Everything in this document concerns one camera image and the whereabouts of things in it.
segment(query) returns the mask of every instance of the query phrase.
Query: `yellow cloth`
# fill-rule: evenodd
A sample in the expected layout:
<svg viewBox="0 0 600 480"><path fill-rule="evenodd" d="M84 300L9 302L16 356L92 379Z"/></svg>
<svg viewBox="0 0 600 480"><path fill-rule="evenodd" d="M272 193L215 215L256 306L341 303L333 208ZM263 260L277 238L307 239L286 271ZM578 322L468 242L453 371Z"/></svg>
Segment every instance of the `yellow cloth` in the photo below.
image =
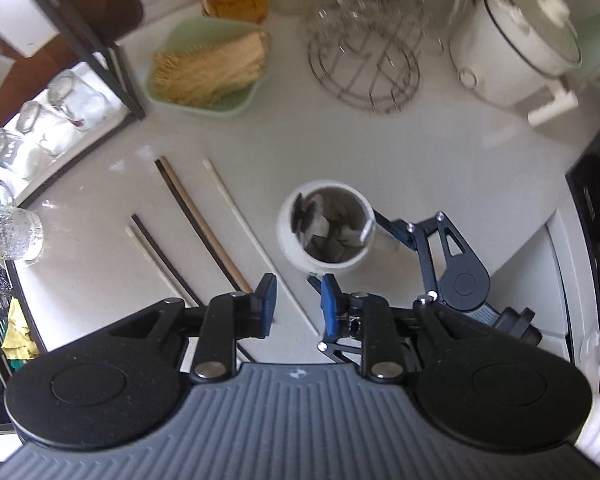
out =
<svg viewBox="0 0 600 480"><path fill-rule="evenodd" d="M9 326L2 342L2 350L7 359L26 361L40 355L38 347L29 336L29 325L16 298L11 299L9 306Z"/></svg>

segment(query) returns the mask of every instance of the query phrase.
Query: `white cup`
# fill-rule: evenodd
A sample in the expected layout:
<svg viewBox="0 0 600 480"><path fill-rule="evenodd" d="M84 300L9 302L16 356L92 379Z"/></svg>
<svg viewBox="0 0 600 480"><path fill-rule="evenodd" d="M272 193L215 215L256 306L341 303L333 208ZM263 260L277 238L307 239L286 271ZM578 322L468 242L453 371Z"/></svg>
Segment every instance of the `white cup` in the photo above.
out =
<svg viewBox="0 0 600 480"><path fill-rule="evenodd" d="M368 233L360 250L346 261L330 263L317 260L304 250L298 235L293 231L292 216L296 199L299 195L307 199L318 193L336 198L347 209L350 226L356 230L364 229ZM327 273L343 274L359 266L369 254L376 238L376 216L368 200L351 186L334 180L315 180L302 184L286 198L278 216L277 232L282 252L302 272L319 276Z"/></svg>

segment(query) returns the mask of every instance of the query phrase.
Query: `white chopstick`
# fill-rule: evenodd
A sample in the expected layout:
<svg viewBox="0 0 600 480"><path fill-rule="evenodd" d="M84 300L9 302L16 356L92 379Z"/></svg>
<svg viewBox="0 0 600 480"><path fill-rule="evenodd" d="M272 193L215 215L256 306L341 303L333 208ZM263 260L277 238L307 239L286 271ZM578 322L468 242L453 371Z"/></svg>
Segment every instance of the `white chopstick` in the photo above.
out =
<svg viewBox="0 0 600 480"><path fill-rule="evenodd" d="M302 308L302 305L300 305L298 300L296 300L296 297L293 295L293 293L291 292L289 287L286 285L285 280L282 279L282 276L276 269L276 266L271 261L271 258L269 258L269 255L265 252L264 248L262 247L262 245L256 238L256 235L253 234L253 231L249 227L249 224L247 224L247 221L244 219L244 216L242 216L242 213L240 213L240 210L235 205L234 199L231 198L231 195L229 195L229 192L226 190L226 187L222 183L222 180L220 180L220 177L216 173L216 170L214 169L211 162L208 159L205 159L203 161L203 164L205 165L205 168L209 172L209 175L211 175L211 179L216 183L216 187L218 188L218 191L224 198L224 201L226 202L226 204L229 206L229 209L231 209L232 213L235 216L235 219L238 221L238 224L240 224L240 226L242 227L242 230L247 235L247 238L254 245L254 247L258 251L258 254L264 260L264 263L266 264L266 266L269 267L269 270L276 276L276 279L278 280L278 284L280 285L280 288L291 299L291 303L298 310L298 312L300 313L302 318L306 321L307 325L309 325L309 327L311 327L311 330L314 332L314 334L320 335L320 332L318 332L318 329L312 323L311 319L304 311L304 308Z"/></svg>
<svg viewBox="0 0 600 480"><path fill-rule="evenodd" d="M144 239L142 233L137 233L135 229L131 226L125 227L126 234L134 241L134 244L138 248L138 250L144 255L144 257L152 264L154 264L155 270L157 270L158 275L162 278L164 283L167 284L171 292L173 292L178 298L186 298L185 302L191 306L196 305L196 303L189 298L189 295L184 290L180 290L180 284L173 276L169 276L167 271L165 271L161 264L158 262L158 257L153 254L152 249L149 247L149 243Z"/></svg>

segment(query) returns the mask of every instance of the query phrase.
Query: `silver screw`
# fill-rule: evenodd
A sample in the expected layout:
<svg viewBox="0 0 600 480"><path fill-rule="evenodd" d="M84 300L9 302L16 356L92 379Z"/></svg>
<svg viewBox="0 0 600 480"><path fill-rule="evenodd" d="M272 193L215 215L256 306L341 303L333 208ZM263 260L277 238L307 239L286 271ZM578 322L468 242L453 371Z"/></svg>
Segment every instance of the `silver screw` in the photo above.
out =
<svg viewBox="0 0 600 480"><path fill-rule="evenodd" d="M382 361L371 367L371 373L379 379L393 379L404 371L398 363L393 361Z"/></svg>
<svg viewBox="0 0 600 480"><path fill-rule="evenodd" d="M207 361L200 363L193 371L203 379L217 379L226 373L226 367L218 361Z"/></svg>

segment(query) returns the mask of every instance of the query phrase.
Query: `green bowl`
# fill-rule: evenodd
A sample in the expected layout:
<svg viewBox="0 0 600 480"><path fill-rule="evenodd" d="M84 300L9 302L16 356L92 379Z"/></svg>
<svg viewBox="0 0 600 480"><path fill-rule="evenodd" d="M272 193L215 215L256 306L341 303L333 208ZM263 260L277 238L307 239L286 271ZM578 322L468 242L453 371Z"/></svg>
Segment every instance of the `green bowl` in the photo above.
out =
<svg viewBox="0 0 600 480"><path fill-rule="evenodd" d="M254 30L263 29L254 23L196 16L195 18L189 18L177 26L158 49L158 52L186 52L197 46L226 43L237 40ZM144 91L154 103L171 108L172 110L224 118L234 117L245 111L251 104L251 101L253 101L256 90L262 84L263 79L260 78L249 87L223 97L209 108L196 108L193 106L177 105L160 99L154 92L154 83L151 78L153 73L154 65L152 63L149 75L144 82Z"/></svg>

